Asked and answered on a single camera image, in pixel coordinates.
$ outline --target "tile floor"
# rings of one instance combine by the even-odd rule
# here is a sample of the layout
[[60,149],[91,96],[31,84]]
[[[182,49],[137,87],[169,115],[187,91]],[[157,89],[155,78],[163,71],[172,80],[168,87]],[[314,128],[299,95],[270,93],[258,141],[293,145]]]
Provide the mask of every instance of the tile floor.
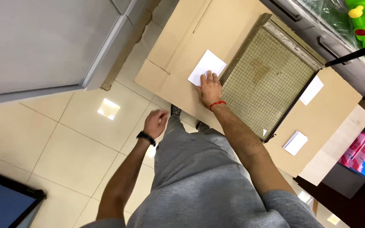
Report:
[[[94,221],[104,188],[134,147],[147,115],[170,108],[134,78],[177,2],[163,0],[156,8],[110,91],[0,104],[0,173],[48,194],[31,227],[72,228]],[[183,112],[181,119],[187,132],[196,132],[194,117]],[[125,207],[126,221],[150,192],[154,155],[149,148]]]

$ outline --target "white paper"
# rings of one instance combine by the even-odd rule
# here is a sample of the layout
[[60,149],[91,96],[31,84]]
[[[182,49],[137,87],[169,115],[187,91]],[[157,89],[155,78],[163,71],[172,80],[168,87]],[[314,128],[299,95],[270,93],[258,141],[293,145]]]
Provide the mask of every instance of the white paper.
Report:
[[295,156],[307,141],[308,137],[303,135],[301,132],[295,131],[283,148]]
[[206,50],[200,62],[188,77],[188,81],[196,86],[201,86],[201,75],[206,76],[207,71],[212,71],[212,73],[219,76],[225,67],[226,63],[224,61],[220,60],[210,50]]
[[318,78],[318,76],[315,76],[315,78],[311,81],[311,84],[307,87],[307,89],[304,91],[302,96],[299,98],[302,103],[305,105],[308,105],[309,102],[317,95],[317,93],[322,89],[323,83]]

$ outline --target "black sneaker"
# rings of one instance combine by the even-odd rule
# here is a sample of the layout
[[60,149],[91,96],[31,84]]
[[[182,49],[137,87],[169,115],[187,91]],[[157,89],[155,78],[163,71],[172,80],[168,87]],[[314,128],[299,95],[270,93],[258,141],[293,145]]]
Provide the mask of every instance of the black sneaker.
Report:
[[201,124],[202,122],[200,122],[200,121],[197,121],[197,124],[195,125],[195,129],[197,129],[198,130],[198,128],[200,127],[200,124]]
[[173,114],[177,114],[180,115],[181,114],[181,109],[179,109],[177,106],[175,105],[171,105],[171,115]]

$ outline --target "cabinet handle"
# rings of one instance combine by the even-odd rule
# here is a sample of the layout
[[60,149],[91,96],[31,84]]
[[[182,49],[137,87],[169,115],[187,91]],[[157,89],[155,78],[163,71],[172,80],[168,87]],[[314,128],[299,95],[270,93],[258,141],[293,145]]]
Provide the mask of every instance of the cabinet handle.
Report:
[[[323,37],[317,37],[317,43],[319,46],[321,46],[323,49],[325,49],[329,54],[331,54],[335,58],[339,58],[335,53],[333,53],[325,44],[325,38]],[[351,61],[342,62],[343,65],[351,64]]]
[[294,15],[293,13],[289,12],[288,10],[284,9],[284,7],[282,7],[278,2],[276,2],[275,0],[270,0],[271,3],[273,3],[273,5],[275,5],[278,9],[280,9],[283,13],[285,13],[285,15],[287,15],[289,18],[291,18],[291,20],[293,20],[294,22],[298,22],[301,21],[301,19],[303,18],[301,15],[299,15],[298,13],[296,15]]

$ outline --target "gray t-shirt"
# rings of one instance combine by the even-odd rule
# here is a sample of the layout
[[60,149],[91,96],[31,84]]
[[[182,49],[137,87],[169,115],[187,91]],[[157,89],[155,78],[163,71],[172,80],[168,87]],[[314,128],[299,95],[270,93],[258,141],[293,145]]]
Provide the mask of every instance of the gray t-shirt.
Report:
[[[225,137],[173,133],[160,142],[151,192],[126,227],[323,227],[294,194],[274,190],[260,197],[245,168],[222,146]],[[125,222],[84,226],[97,227],[124,228]]]

